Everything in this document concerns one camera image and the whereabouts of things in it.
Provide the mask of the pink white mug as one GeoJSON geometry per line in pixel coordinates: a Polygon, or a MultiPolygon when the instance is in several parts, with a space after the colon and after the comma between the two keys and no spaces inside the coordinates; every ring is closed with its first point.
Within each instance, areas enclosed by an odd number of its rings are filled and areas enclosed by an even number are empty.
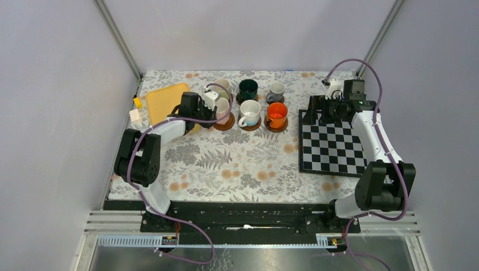
{"type": "Polygon", "coordinates": [[[226,98],[220,98],[216,102],[216,119],[218,120],[216,122],[217,125],[225,125],[229,121],[229,110],[230,110],[230,104],[229,100],[226,98]]]}

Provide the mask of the yellow tray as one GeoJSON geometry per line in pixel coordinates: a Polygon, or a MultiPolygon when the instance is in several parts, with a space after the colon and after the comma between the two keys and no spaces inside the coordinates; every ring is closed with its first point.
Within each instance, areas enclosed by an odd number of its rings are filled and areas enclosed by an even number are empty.
{"type": "Polygon", "coordinates": [[[165,120],[180,104],[182,94],[188,91],[190,91],[189,85],[182,82],[148,92],[145,98],[150,125],[153,126],[165,120]]]}

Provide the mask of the light green mug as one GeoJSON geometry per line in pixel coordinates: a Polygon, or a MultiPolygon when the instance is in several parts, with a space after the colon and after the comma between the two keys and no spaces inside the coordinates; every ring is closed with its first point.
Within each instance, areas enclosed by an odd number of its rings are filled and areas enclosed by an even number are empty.
{"type": "Polygon", "coordinates": [[[217,92],[220,98],[230,100],[230,82],[224,78],[219,78],[214,81],[214,84],[221,85],[221,87],[214,85],[212,86],[213,91],[217,92]]]}

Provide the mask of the brown wooden coaster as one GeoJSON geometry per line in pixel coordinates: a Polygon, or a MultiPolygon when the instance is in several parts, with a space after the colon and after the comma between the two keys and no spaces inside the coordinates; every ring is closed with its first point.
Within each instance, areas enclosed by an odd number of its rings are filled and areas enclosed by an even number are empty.
{"type": "Polygon", "coordinates": [[[265,125],[265,127],[266,127],[269,131],[274,132],[274,133],[283,132],[284,130],[287,129],[287,127],[288,127],[288,125],[289,125],[289,120],[288,120],[288,118],[286,117],[286,118],[284,118],[285,121],[284,121],[284,123],[283,123],[283,125],[282,125],[281,127],[279,127],[279,128],[273,128],[273,127],[270,126],[270,124],[272,123],[273,120],[274,120],[274,119],[265,119],[265,120],[264,120],[264,125],[265,125]]]}
{"type": "Polygon", "coordinates": [[[245,125],[245,120],[246,120],[245,117],[240,117],[240,116],[239,116],[239,119],[238,119],[238,121],[237,121],[238,126],[239,126],[241,129],[245,130],[245,131],[254,131],[254,130],[257,130],[257,129],[261,126],[261,124],[262,124],[262,122],[263,122],[263,121],[262,121],[262,118],[259,117],[259,120],[258,120],[258,122],[257,122],[255,125],[247,126],[247,125],[245,125]]]}
{"type": "MultiPolygon", "coordinates": [[[[237,104],[239,104],[239,105],[242,104],[243,100],[242,100],[242,97],[241,97],[240,93],[236,94],[235,99],[236,99],[237,104]]],[[[258,94],[257,94],[256,97],[254,98],[254,100],[255,100],[256,102],[259,100],[259,95],[258,95],[258,94]]]]}
{"type": "Polygon", "coordinates": [[[216,130],[219,130],[219,131],[226,131],[226,130],[229,130],[231,129],[233,126],[234,126],[234,123],[235,123],[235,117],[234,117],[234,114],[231,112],[229,114],[229,119],[228,121],[225,123],[225,124],[218,124],[218,123],[215,123],[213,125],[213,127],[216,129],[216,130]]]}

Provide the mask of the orange mug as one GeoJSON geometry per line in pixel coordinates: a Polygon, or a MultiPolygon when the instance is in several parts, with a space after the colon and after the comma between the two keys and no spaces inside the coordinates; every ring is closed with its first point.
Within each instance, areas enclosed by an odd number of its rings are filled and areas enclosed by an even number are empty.
{"type": "Polygon", "coordinates": [[[267,108],[266,119],[274,119],[270,124],[273,128],[279,128],[284,123],[284,118],[287,117],[288,108],[283,103],[271,103],[267,108]]]}

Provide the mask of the grey mug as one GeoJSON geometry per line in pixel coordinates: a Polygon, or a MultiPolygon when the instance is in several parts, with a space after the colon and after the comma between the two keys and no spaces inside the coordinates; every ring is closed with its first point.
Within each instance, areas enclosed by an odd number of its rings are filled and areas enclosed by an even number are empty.
{"type": "Polygon", "coordinates": [[[285,92],[285,85],[281,82],[274,82],[269,87],[269,93],[266,96],[266,101],[268,104],[284,102],[284,92],[285,92]]]}

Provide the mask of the dark green mug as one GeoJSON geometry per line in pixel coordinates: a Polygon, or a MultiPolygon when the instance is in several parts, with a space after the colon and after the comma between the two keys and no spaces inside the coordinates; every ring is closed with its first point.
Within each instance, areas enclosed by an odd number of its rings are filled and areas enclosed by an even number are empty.
{"type": "Polygon", "coordinates": [[[254,100],[258,94],[258,83],[253,79],[244,79],[238,85],[238,93],[240,93],[243,102],[254,100]]]}

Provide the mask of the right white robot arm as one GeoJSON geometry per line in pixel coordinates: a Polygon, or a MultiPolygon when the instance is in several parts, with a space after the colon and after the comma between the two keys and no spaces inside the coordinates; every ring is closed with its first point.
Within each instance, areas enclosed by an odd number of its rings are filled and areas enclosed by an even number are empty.
{"type": "Polygon", "coordinates": [[[341,88],[330,87],[325,95],[313,95],[306,124],[336,124],[347,121],[360,139],[367,161],[352,195],[334,200],[333,212],[324,217],[327,230],[337,233],[347,218],[377,216],[379,211],[399,211],[397,217],[379,215],[389,221],[401,219],[416,176],[413,164],[405,163],[394,150],[382,126],[380,101],[368,100],[364,80],[345,80],[341,88]]]}

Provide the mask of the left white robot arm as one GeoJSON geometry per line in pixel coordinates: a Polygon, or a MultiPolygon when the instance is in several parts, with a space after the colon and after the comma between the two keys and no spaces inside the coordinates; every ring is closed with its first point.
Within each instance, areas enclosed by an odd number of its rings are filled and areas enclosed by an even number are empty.
{"type": "Polygon", "coordinates": [[[114,173],[139,193],[147,211],[156,214],[153,223],[162,232],[173,229],[175,217],[168,212],[171,200],[157,180],[161,147],[189,133],[196,124],[211,127],[216,122],[218,99],[211,90],[203,94],[185,92],[165,120],[145,132],[126,129],[123,133],[114,173]]]}

